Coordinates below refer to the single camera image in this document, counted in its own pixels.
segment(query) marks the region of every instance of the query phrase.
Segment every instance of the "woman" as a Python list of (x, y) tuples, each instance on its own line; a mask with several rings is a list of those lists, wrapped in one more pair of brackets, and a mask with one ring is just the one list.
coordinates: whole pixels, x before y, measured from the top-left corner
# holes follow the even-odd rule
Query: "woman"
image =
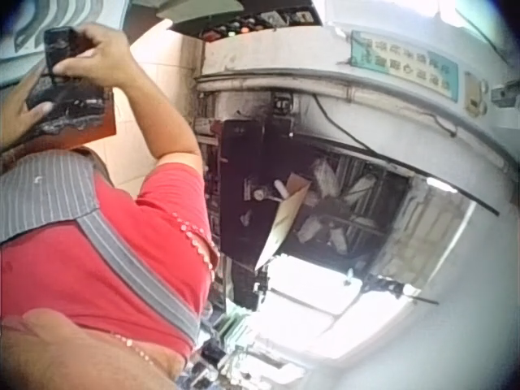
[[(201, 153), (121, 32), (97, 24), (78, 31), (95, 48), (53, 71), (122, 89), (158, 163), (135, 201), (74, 152), (32, 154), (0, 176), (2, 366), (14, 383), (29, 378), (24, 388), (115, 387), (130, 369), (175, 379), (219, 258)], [(51, 108), (24, 106), (37, 78), (29, 75), (3, 104), (2, 148)], [(48, 384), (54, 377), (66, 380)]]

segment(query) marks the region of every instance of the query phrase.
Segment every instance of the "glass panel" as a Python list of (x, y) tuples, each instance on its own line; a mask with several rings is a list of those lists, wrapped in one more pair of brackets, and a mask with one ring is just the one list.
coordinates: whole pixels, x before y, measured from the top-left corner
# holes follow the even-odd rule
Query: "glass panel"
[(260, 337), (302, 351), (332, 324), (332, 316), (308, 309), (269, 292), (251, 326)]
[(341, 313), (361, 287), (356, 279), (347, 287), (345, 275), (291, 256), (275, 259), (269, 278), (271, 288), (331, 314)]
[(340, 358), (380, 332), (410, 299), (396, 299), (388, 292), (369, 292), (339, 319), (332, 329), (319, 337), (309, 351), (327, 358)]

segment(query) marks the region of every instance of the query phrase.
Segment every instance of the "fluorescent light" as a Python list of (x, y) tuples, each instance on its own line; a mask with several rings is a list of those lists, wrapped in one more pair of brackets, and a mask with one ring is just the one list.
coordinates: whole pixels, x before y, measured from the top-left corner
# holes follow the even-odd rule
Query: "fluorescent light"
[(443, 183), (442, 181), (434, 179), (433, 177), (428, 177), (426, 179), (426, 182), (431, 187), (441, 189), (443, 191), (446, 191), (447, 193), (458, 193), (458, 191), (455, 188), (453, 188), (451, 185)]

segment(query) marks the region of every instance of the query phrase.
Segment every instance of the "red shirt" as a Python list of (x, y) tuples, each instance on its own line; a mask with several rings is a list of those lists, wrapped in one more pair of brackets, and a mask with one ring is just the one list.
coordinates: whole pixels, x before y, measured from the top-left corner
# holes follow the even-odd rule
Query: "red shirt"
[[(136, 201), (98, 174), (95, 185), (102, 213), (112, 227), (200, 314), (210, 270), (180, 230), (178, 218), (201, 228), (211, 242), (201, 175), (184, 164), (164, 164), (147, 177)], [(82, 327), (162, 345), (185, 358), (191, 353), (184, 334), (119, 279), (76, 222), (38, 228), (3, 245), (1, 283), (3, 317), (47, 308)]]

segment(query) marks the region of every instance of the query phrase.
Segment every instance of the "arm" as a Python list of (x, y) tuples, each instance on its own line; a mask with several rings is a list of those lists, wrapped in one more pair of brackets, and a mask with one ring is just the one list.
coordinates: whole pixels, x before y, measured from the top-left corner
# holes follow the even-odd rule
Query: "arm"
[(141, 70), (123, 87), (150, 153), (162, 163), (185, 163), (202, 173), (197, 138), (184, 117)]
[(158, 164), (183, 163), (202, 173), (201, 152), (191, 128), (139, 67), (125, 35), (99, 24), (87, 24), (78, 31), (93, 41), (94, 49), (79, 58), (62, 61), (54, 72), (122, 89)]

